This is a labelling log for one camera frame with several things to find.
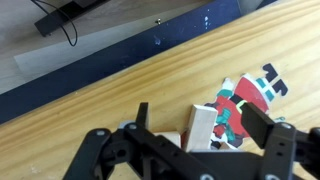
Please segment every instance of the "metal bolt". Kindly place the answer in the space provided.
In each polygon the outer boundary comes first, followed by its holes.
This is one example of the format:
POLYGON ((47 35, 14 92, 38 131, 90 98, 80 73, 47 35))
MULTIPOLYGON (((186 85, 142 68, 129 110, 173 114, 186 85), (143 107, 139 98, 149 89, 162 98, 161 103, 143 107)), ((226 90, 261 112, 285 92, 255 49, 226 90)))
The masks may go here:
POLYGON ((105 132, 102 130, 97 131, 97 136, 103 136, 104 134, 105 134, 105 132))
POLYGON ((287 123, 281 123, 281 126, 286 128, 286 129, 291 129, 291 126, 287 123))
POLYGON ((214 178, 210 174, 202 174, 200 180, 214 180, 214 178))
POLYGON ((135 124, 130 124, 129 129, 137 129, 137 126, 135 124))
POLYGON ((278 176, 273 175, 273 174, 267 174, 265 176, 265 180, 280 180, 280 178, 278 178, 278 176))
POLYGON ((157 19, 156 23, 160 25, 161 24, 161 19, 157 19))

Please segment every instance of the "wooden table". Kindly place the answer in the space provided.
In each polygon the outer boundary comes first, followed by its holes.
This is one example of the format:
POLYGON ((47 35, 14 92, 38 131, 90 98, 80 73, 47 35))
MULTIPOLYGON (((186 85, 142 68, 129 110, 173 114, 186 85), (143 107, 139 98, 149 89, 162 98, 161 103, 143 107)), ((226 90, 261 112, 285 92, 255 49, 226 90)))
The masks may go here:
MULTIPOLYGON (((319 22, 320 1, 281 1, 1 125, 1 179, 61 179, 89 130, 116 130, 142 101, 152 106, 152 131, 181 132, 191 105, 213 101, 225 77, 264 76, 267 63, 289 87, 270 116, 300 130, 317 126, 319 22)), ((113 177, 136 178, 125 168, 113 177)))

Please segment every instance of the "paper cutout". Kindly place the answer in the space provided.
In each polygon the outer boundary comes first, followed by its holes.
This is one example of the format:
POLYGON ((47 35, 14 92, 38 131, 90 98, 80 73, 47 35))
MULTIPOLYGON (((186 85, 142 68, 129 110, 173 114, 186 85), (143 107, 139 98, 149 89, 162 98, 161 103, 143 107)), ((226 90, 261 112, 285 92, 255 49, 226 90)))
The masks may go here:
POLYGON ((215 101, 205 104, 218 111, 211 136, 212 142, 227 142, 239 147, 243 138, 249 137, 241 125, 240 107, 246 102, 252 102, 268 114, 270 103, 276 94, 281 91, 281 96, 285 96, 288 93, 288 88, 281 79, 272 83, 278 77, 278 73, 271 64, 264 65, 262 69, 267 72, 265 77, 255 79, 250 74, 244 74, 236 86, 230 78, 226 78, 215 101))

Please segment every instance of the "black cable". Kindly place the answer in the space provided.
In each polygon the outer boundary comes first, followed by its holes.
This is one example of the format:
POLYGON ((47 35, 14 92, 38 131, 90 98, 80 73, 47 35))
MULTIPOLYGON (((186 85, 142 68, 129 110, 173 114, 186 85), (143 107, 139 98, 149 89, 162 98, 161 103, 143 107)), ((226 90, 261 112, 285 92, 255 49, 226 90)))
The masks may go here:
POLYGON ((37 5, 43 12, 45 12, 48 16, 50 16, 51 19, 53 19, 54 21, 56 21, 56 23, 57 23, 57 24, 60 26, 60 28, 63 30, 64 34, 67 36, 67 39, 68 39, 69 44, 70 44, 71 46, 75 46, 75 45, 77 44, 77 42, 78 42, 78 32, 77 32, 77 29, 76 29, 75 25, 73 24, 71 18, 70 18, 65 12, 61 11, 59 8, 53 6, 52 4, 49 4, 49 3, 47 3, 47 2, 43 2, 43 1, 40 1, 40 0, 31 0, 31 1, 32 1, 35 5, 37 5), (50 7, 55 8, 56 10, 58 10, 60 13, 62 13, 64 16, 66 16, 66 17, 68 18, 68 20, 71 22, 71 24, 72 24, 72 26, 73 26, 73 29, 74 29, 74 31, 75 31, 75 34, 76 34, 76 39, 75 39, 75 42, 74 42, 73 44, 72 44, 72 42, 71 42, 71 40, 70 40, 70 37, 69 37, 67 31, 64 29, 64 27, 63 27, 63 25, 61 24, 61 22, 59 22, 59 21, 58 21, 54 16, 52 16, 47 10, 45 10, 42 6, 40 6, 40 4, 39 4, 38 2, 43 3, 43 4, 46 4, 46 5, 50 6, 50 7))

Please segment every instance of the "screw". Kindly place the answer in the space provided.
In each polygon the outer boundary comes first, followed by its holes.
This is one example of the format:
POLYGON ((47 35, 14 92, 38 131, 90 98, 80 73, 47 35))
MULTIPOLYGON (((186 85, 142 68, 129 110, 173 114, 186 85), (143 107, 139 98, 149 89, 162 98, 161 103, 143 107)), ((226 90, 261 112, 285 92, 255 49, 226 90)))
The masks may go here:
POLYGON ((280 178, 278 178, 278 176, 273 175, 273 174, 267 174, 265 176, 265 180, 280 180, 280 178))
POLYGON ((200 180, 214 180, 214 178, 210 174, 202 174, 200 180))
POLYGON ((157 23, 158 25, 160 25, 160 24, 161 24, 161 19, 157 19, 157 20, 156 20, 156 23, 157 23))
POLYGON ((137 126, 135 124, 130 124, 129 129, 137 129, 137 126))
POLYGON ((104 134, 105 134, 105 132, 102 130, 97 131, 97 136, 103 136, 104 134))
POLYGON ((291 129, 291 126, 287 123, 281 123, 281 126, 286 128, 286 129, 291 129))

